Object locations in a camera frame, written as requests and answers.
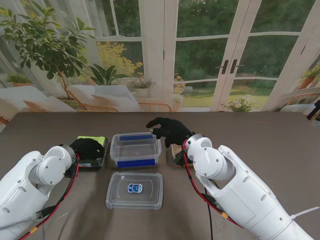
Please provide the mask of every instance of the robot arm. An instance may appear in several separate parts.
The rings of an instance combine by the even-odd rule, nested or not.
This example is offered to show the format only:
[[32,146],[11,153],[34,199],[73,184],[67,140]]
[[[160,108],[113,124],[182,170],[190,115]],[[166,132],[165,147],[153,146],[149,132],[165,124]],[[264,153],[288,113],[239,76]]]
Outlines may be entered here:
[[[312,240],[281,206],[271,189],[228,147],[212,148],[196,134],[185,143],[195,174],[236,223],[260,240]],[[217,188],[212,180],[229,180]]]
[[67,145],[54,146],[45,155],[26,154],[0,181],[0,238],[14,240],[40,218],[54,186],[59,183],[76,154]]

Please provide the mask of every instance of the table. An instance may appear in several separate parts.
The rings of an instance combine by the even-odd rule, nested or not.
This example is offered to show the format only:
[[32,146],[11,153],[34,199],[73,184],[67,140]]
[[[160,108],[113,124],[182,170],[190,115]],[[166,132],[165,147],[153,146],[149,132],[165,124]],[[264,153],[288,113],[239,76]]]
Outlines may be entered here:
[[[300,113],[19,113],[0,134],[0,178],[21,157],[34,150],[71,144],[79,135],[106,136],[147,132],[155,117],[182,121],[203,133],[213,146],[230,147],[273,190],[289,214],[320,204],[320,130]],[[186,172],[163,151],[156,167],[117,169],[108,156],[102,169],[81,169],[67,199],[45,224],[46,240],[209,240],[207,205],[194,192]],[[115,171],[159,172],[163,205],[155,210],[107,209],[106,192]],[[49,204],[63,194],[68,180],[52,191]],[[212,211],[215,240],[253,240],[247,230]],[[314,239],[320,239],[320,210],[296,218]],[[28,239],[40,240],[41,230]]]

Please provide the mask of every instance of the white cushion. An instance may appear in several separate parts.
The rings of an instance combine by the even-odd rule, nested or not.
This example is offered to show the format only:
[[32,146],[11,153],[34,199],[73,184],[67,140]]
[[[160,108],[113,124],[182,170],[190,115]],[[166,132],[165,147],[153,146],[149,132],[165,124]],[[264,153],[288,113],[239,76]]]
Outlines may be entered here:
[[70,90],[70,92],[82,104],[87,105],[101,106],[99,101],[97,101],[92,95],[127,97],[136,102],[135,98],[125,85],[71,85],[68,87],[68,90]]
[[0,89],[0,116],[11,120],[19,112],[28,112],[26,101],[44,101],[46,95],[33,86]]
[[303,115],[309,115],[313,109],[315,109],[314,104],[294,104],[283,107],[280,112],[303,113]]
[[33,112],[76,112],[72,107],[53,96],[43,101],[24,102]]
[[99,103],[99,106],[111,106],[120,112],[140,112],[139,103],[126,96],[92,95]]

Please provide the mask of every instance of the sticker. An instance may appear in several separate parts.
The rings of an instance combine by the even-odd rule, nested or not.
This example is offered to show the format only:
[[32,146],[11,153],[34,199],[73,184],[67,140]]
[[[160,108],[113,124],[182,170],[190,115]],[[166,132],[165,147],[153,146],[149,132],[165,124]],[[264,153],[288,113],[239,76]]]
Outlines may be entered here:
[[133,184],[130,183],[128,186],[128,192],[129,193],[141,193],[142,191],[142,185],[141,184]]

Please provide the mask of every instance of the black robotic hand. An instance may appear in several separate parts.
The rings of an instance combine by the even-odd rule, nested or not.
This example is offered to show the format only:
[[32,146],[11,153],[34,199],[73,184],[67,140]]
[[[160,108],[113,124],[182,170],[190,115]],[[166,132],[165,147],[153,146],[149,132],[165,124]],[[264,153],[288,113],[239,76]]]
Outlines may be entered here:
[[70,147],[82,160],[102,158],[105,154],[104,147],[90,138],[79,138]]
[[164,143],[167,148],[170,144],[182,145],[185,139],[190,138],[194,133],[189,131],[180,121],[170,118],[157,117],[150,121],[146,127],[152,128],[160,124],[160,128],[154,128],[152,133],[157,139],[165,137]]

